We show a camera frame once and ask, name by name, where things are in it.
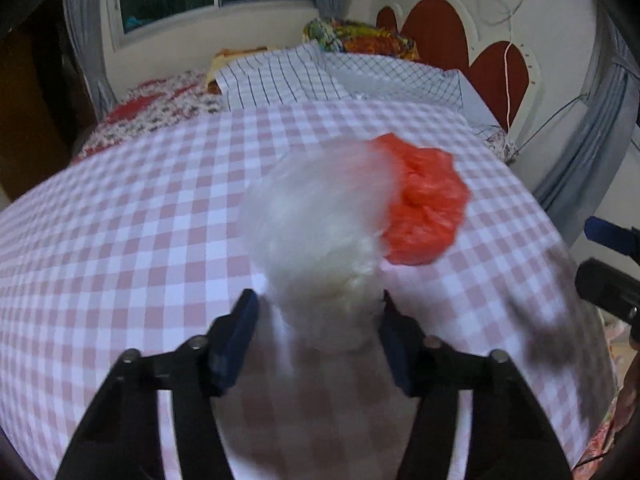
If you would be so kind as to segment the clear plastic bag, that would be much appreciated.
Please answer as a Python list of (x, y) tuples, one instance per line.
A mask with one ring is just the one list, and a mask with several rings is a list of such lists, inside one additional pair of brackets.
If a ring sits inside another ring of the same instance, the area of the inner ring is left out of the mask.
[(303, 344), (344, 352), (373, 337), (398, 192), (396, 162), (370, 141), (290, 151), (248, 186), (239, 215), (248, 258)]

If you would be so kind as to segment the grey tied curtain at right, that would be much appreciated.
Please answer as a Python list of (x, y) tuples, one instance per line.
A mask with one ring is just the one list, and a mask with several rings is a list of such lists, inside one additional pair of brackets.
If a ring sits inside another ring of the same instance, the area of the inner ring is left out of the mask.
[(599, 13), (608, 45), (602, 78), (570, 140), (533, 196), (573, 245), (604, 199), (631, 144), (639, 107), (639, 66), (612, 18)]

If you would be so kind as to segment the pink checkered tablecloth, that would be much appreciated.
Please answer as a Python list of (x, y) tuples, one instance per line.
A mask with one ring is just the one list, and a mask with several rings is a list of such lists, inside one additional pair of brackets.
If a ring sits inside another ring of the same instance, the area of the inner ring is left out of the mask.
[(307, 102), (207, 116), (70, 167), (1, 215), (1, 425), (40, 479), (124, 350), (170, 351), (262, 292), (239, 234), (284, 154), (391, 132), (454, 156), (465, 224), (430, 266), (384, 266), (398, 308), (454, 348), (514, 359), (576, 463), (616, 393), (598, 311), (533, 196), (446, 107)]

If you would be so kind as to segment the red plastic bag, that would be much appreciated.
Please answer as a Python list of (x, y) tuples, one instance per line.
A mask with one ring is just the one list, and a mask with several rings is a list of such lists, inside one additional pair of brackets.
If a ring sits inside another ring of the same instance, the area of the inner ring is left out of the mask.
[(397, 177), (383, 235), (387, 261), (398, 266), (434, 262), (454, 244), (471, 198), (454, 169), (454, 156), (440, 148), (418, 148), (391, 132), (372, 144), (390, 158)]

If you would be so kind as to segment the red heart-shaped headboard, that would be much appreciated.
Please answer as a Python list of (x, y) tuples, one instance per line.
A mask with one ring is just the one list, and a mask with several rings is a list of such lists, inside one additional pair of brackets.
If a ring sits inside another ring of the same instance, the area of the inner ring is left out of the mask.
[(522, 133), (541, 87), (532, 49), (510, 39), (480, 39), (459, 0), (420, 0), (409, 12), (392, 3), (378, 10), (375, 23), (412, 39), (422, 62), (460, 70), (510, 137)]

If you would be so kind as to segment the colourful floral pillow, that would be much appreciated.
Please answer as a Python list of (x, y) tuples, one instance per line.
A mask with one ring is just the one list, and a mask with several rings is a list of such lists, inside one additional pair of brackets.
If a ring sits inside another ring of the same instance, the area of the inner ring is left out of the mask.
[(418, 48), (412, 39), (363, 22), (314, 18), (304, 26), (303, 40), (317, 41), (324, 52), (383, 55), (420, 61)]

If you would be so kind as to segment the floral red bedspread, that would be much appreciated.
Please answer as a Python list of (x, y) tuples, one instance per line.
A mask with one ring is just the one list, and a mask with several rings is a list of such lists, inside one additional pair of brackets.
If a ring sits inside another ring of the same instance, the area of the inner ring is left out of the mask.
[(219, 94), (210, 93), (205, 70), (186, 70), (175, 76), (151, 79), (127, 91), (124, 98), (99, 122), (72, 165), (147, 133), (178, 122), (224, 110)]

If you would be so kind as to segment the white grid-pattern sheet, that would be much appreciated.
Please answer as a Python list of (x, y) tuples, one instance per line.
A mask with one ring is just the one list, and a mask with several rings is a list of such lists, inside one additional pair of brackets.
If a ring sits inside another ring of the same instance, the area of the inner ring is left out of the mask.
[(230, 110), (307, 101), (389, 100), (442, 105), (474, 126), (498, 125), (460, 70), (383, 55), (324, 52), (314, 41), (239, 58), (218, 70), (215, 81)]

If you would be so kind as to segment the yellow folded blanket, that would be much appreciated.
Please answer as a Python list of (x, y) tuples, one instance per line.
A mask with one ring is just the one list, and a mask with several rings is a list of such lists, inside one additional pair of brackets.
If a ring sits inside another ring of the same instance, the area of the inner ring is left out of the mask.
[(205, 83), (207, 92), (210, 94), (216, 94), (216, 96), (221, 95), (221, 90), (217, 84), (216, 77), (219, 71), (226, 67), (228, 64), (233, 61), (239, 60), (240, 58), (246, 58), (247, 56), (255, 55), (262, 52), (268, 52), (269, 50), (270, 47), (257, 47), (247, 50), (221, 49), (218, 53), (215, 54), (214, 58), (212, 59), (206, 75)]

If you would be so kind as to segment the grey curtain left of window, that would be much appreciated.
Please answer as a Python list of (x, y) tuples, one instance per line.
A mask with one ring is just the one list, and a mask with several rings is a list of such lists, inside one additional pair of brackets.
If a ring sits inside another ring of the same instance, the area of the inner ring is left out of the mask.
[(100, 0), (63, 0), (63, 10), (74, 55), (96, 120), (100, 122), (116, 105), (104, 64), (101, 3)]

